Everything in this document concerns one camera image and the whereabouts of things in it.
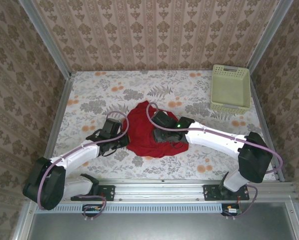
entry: light green basket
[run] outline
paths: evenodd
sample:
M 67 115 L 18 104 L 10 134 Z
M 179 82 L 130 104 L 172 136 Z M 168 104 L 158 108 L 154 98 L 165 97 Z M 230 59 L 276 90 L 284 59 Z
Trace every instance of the light green basket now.
M 250 71 L 236 66 L 214 65 L 209 108 L 243 115 L 251 108 Z

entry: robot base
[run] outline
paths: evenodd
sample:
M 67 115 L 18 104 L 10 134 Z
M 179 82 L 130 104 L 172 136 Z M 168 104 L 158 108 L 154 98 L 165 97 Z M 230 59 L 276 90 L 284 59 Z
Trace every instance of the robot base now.
M 247 186 L 242 186 L 238 191 L 232 192 L 225 187 L 217 184 L 208 184 L 203 186 L 205 201 L 241 201 L 250 200 Z
M 115 186 L 114 185 L 100 185 L 100 181 L 98 181 L 96 178 L 88 175 L 88 174 L 81 174 L 82 177 L 87 178 L 92 182 L 92 187 L 89 191 L 89 193 L 86 196 L 102 196 L 106 198 L 106 201 L 114 201 L 115 197 Z M 92 197 L 92 198 L 82 198 L 78 196 L 72 196 L 70 198 L 71 201 L 80 201 L 80 202 L 88 202 L 88 201 L 99 201 L 100 199 L 98 197 Z

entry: mounting plate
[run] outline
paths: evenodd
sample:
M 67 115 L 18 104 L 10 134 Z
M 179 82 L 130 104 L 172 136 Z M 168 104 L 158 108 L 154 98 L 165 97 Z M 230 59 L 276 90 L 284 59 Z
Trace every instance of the mounting plate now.
M 114 185 L 98 185 L 97 195 L 103 196 L 107 201 L 114 201 L 115 197 L 115 186 Z M 77 196 L 72 196 L 71 201 L 80 201 L 80 202 L 91 202 L 91 201 L 100 201 L 100 198 L 81 198 Z
M 217 184 L 203 185 L 205 201 L 237 201 L 238 196 L 241 201 L 250 200 L 247 186 L 242 186 L 236 192 L 232 192 L 225 187 L 220 189 L 219 186 Z

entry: red shirt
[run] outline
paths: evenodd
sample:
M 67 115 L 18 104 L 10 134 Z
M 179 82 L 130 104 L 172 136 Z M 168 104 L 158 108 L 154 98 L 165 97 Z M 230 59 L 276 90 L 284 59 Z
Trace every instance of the red shirt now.
M 131 110 L 127 115 L 129 120 L 129 129 L 127 134 L 129 136 L 130 143 L 127 146 L 128 150 L 133 151 L 137 156 L 146 157 L 150 156 L 153 158 L 162 158 L 164 156 L 174 156 L 176 154 L 185 152 L 189 149 L 188 143 L 172 142 L 160 142 L 157 143 L 153 138 L 153 124 L 148 120 L 146 115 L 146 107 L 149 102 L 144 101 L 139 103 L 136 108 Z M 149 115 L 152 117 L 155 113 L 155 108 L 149 107 Z M 176 116 L 167 111 L 168 116 L 178 121 Z M 123 131 L 126 129 L 126 120 L 123 123 Z

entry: wall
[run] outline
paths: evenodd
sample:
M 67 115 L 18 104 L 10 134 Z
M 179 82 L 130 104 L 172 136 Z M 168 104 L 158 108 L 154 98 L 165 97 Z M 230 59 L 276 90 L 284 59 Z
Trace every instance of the wall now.
M 64 81 L 21 5 L 0 0 L 0 239 L 18 221 L 22 187 L 44 154 Z
M 35 0 L 72 71 L 244 67 L 278 0 Z
M 299 0 L 294 0 L 252 78 L 285 163 L 284 176 L 295 182 L 299 193 Z

